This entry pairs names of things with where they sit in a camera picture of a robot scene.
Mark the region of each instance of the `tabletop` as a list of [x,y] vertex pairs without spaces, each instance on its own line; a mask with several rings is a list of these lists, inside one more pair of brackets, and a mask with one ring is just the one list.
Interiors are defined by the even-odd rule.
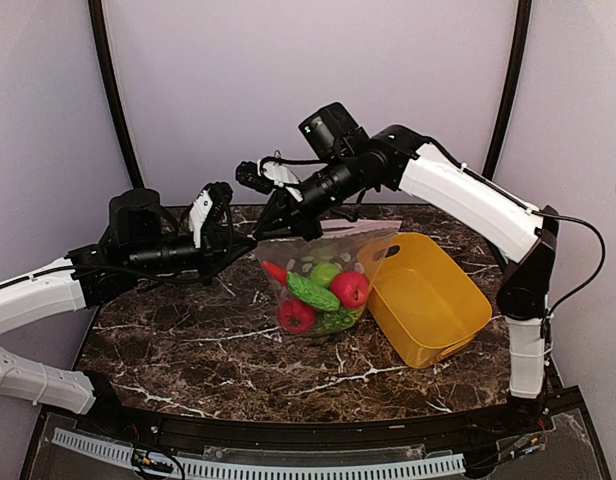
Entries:
[[[233,207],[247,229],[261,207]],[[501,273],[481,236],[430,205],[365,205],[361,217],[402,220],[428,235],[493,306],[476,339],[432,367],[406,366],[371,315],[329,337],[284,334],[254,253],[210,287],[136,289],[105,305],[77,368],[106,373],[131,407],[271,422],[391,420],[473,410],[506,399],[508,337],[494,303]]]

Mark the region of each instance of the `transparent bag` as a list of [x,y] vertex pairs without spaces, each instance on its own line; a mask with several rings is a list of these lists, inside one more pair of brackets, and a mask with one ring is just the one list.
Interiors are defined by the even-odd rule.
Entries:
[[268,240],[255,250],[277,298],[279,325],[290,334],[328,335],[357,323],[401,221],[321,225],[317,240]]

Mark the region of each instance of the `green apple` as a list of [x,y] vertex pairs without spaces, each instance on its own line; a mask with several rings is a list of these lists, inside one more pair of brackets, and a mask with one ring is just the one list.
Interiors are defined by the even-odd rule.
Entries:
[[328,288],[337,275],[341,273],[339,267],[332,263],[320,263],[310,272],[310,279],[320,287]]

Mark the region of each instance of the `robotic arm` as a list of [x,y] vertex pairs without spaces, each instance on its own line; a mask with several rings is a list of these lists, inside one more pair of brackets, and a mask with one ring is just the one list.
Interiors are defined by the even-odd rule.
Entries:
[[[52,314],[101,305],[135,288],[140,277],[209,284],[259,240],[318,238],[322,213],[385,186],[447,211],[507,257],[497,303],[510,328],[511,398],[538,404],[555,210],[519,200],[456,161],[434,139],[405,127],[393,125],[370,138],[339,103],[322,108],[299,128],[326,166],[300,181],[285,166],[295,162],[275,157],[243,162],[239,183],[271,194],[250,236],[232,229],[232,191],[225,183],[209,184],[191,205],[191,232],[181,231],[181,222],[160,205],[157,192],[126,192],[111,200],[110,224],[99,243],[0,284],[0,334]],[[227,226],[218,224],[224,213]],[[171,225],[168,233],[162,233],[164,222]],[[188,271],[199,276],[177,277]],[[101,375],[54,369],[0,347],[1,394],[87,413],[107,388]]]

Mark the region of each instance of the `yellow bin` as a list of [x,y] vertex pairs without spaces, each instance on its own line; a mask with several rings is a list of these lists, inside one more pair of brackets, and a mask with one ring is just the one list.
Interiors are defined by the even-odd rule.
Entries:
[[368,309],[403,361],[426,368],[470,343],[490,321],[492,308],[427,236],[403,233],[395,246],[398,252],[384,260],[374,278]]

